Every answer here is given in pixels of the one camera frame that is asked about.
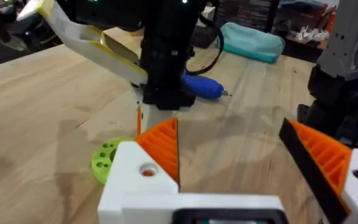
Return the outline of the white orange left gripper right finger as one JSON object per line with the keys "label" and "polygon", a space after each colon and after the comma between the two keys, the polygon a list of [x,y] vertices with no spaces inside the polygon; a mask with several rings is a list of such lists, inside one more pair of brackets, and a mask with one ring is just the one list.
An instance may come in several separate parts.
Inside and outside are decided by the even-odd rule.
{"label": "white orange left gripper right finger", "polygon": [[358,223],[358,148],[292,119],[279,138],[318,202],[321,223]]}

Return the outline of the white orange left gripper left finger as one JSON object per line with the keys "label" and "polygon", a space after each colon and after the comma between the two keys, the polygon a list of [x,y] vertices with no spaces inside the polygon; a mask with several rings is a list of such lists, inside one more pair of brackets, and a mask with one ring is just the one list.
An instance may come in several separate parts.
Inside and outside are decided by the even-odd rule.
{"label": "white orange left gripper left finger", "polygon": [[132,194],[177,194],[180,183],[178,119],[161,121],[114,150],[98,205],[100,223],[124,223],[124,198]]}

